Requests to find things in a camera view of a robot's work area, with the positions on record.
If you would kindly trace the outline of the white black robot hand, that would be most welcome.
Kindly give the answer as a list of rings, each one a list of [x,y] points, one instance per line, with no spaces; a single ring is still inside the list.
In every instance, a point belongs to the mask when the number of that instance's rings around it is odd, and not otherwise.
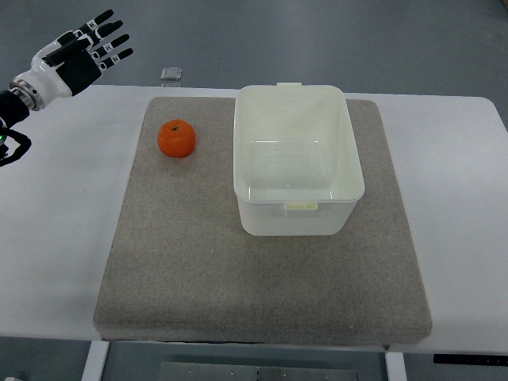
[[[57,86],[62,96],[75,96],[131,56],[131,48],[121,48],[129,34],[106,41],[123,26],[120,20],[110,20],[113,15],[112,10],[106,10],[42,48],[32,60],[33,67],[39,70],[36,78]]]

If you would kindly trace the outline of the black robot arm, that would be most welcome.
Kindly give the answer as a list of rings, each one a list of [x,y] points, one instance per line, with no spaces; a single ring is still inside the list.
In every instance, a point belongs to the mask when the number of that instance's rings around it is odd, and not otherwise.
[[[41,83],[30,83],[15,77],[8,90],[1,91],[1,166],[21,159],[32,146],[28,136],[13,129],[24,121],[31,111],[43,109],[45,88]]]

